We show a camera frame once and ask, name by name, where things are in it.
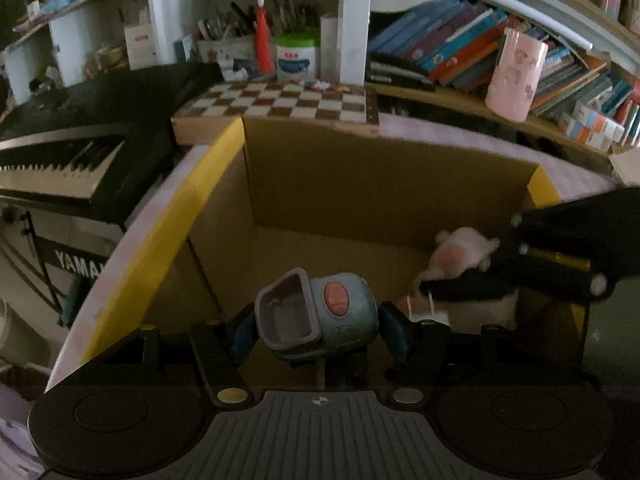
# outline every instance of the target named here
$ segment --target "red tassel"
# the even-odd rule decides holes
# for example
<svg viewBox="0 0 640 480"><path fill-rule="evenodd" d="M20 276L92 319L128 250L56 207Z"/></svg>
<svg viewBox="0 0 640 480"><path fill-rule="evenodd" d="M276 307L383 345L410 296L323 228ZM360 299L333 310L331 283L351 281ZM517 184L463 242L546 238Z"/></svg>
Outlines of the red tassel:
<svg viewBox="0 0 640 480"><path fill-rule="evenodd" d="M273 72L271 59L271 45L269 44L269 26L267 25L267 11L263 7L255 9L255 57L258 60L260 72Z"/></svg>

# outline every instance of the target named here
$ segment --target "white tube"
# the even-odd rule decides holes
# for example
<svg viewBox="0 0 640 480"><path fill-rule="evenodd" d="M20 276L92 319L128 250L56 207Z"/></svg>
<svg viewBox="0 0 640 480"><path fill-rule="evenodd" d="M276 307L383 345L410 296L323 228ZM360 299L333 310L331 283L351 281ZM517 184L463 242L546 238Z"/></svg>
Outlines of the white tube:
<svg viewBox="0 0 640 480"><path fill-rule="evenodd" d="M565 40L583 48L589 52L593 48L593 43L580 36L576 32L572 31L569 27L562 23L556 22L552 17L543 14L533 7L523 4L518 0L484 0L487 3L494 4L505 10L511 10L522 16L523 18L529 18L530 20L540 24L542 27L548 28L555 32L559 36L562 36Z"/></svg>

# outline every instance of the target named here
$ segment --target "pink cylindrical container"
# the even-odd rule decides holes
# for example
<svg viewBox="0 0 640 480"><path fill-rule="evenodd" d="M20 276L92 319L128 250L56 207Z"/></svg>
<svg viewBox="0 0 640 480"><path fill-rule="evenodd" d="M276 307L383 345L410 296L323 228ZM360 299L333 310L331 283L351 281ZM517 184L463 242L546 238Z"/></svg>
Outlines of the pink cylindrical container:
<svg viewBox="0 0 640 480"><path fill-rule="evenodd" d="M522 123L536 94L548 46L513 28L504 33L504 48L485 102L501 117Z"/></svg>

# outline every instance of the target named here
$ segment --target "pink tumbler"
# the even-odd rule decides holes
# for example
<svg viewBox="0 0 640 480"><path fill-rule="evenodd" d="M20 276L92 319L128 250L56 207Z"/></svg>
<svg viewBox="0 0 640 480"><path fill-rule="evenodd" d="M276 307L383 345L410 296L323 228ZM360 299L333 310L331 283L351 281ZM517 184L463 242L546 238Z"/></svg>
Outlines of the pink tumbler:
<svg viewBox="0 0 640 480"><path fill-rule="evenodd" d="M536 94L548 46L513 28L504 33L507 38L485 102L501 117L522 123Z"/></svg>

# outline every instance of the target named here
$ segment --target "chessboard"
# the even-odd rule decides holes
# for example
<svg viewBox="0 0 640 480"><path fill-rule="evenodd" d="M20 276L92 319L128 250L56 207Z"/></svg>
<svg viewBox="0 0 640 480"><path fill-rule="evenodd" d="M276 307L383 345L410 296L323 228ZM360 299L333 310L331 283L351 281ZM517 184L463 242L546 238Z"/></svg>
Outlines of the chessboard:
<svg viewBox="0 0 640 480"><path fill-rule="evenodd" d="M378 124L373 91L336 85L316 89L302 82L218 84L187 103L174 118L254 117Z"/></svg>

